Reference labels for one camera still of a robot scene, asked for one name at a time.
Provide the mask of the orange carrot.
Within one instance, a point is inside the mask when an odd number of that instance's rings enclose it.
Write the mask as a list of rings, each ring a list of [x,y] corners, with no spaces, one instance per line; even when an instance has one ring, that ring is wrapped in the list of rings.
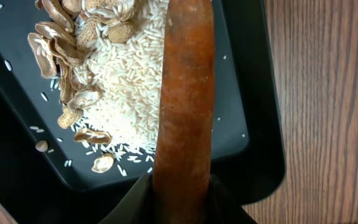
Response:
[[[168,4],[152,188],[157,223],[204,223],[214,111],[209,0]]]

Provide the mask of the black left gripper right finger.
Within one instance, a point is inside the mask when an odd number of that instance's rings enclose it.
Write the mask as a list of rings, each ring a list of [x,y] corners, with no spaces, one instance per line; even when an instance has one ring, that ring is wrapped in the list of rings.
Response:
[[[208,186],[208,223],[257,224],[213,174],[210,175]]]

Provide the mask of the black waste tray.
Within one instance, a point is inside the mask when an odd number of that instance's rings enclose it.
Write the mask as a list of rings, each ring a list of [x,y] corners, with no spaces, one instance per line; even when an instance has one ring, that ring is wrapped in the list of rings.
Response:
[[[213,174],[240,204],[271,195],[284,150],[262,1],[213,1],[216,42]],[[0,1],[0,202],[19,223],[97,223],[152,166],[96,153],[62,129],[59,91],[40,76],[27,35],[49,19],[33,1]]]

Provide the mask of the pile of peanut shells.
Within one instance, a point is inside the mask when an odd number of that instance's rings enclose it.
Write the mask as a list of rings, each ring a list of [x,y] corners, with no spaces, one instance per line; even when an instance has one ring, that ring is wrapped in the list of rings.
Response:
[[[62,114],[57,123],[62,129],[79,125],[76,142],[104,146],[91,170],[103,174],[112,169],[120,155],[113,151],[119,134],[128,122],[125,114],[136,115],[124,91],[112,84],[107,73],[96,67],[111,65],[117,48],[127,39],[118,31],[131,25],[137,7],[134,1],[36,1],[50,21],[38,22],[27,41],[44,79],[58,79]]]

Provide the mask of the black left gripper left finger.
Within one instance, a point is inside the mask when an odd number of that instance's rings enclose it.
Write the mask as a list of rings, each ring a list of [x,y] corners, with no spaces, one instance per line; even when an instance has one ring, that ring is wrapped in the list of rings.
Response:
[[[118,205],[99,224],[153,224],[152,176],[142,175]]]

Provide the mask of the pile of white rice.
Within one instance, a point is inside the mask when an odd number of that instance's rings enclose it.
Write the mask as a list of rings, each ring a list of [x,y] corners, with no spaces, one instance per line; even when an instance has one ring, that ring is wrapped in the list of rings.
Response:
[[[105,147],[149,154],[158,136],[163,44],[168,1],[83,1],[75,19],[77,42],[88,51],[73,69],[76,85],[97,87],[101,98],[79,125],[110,134]]]

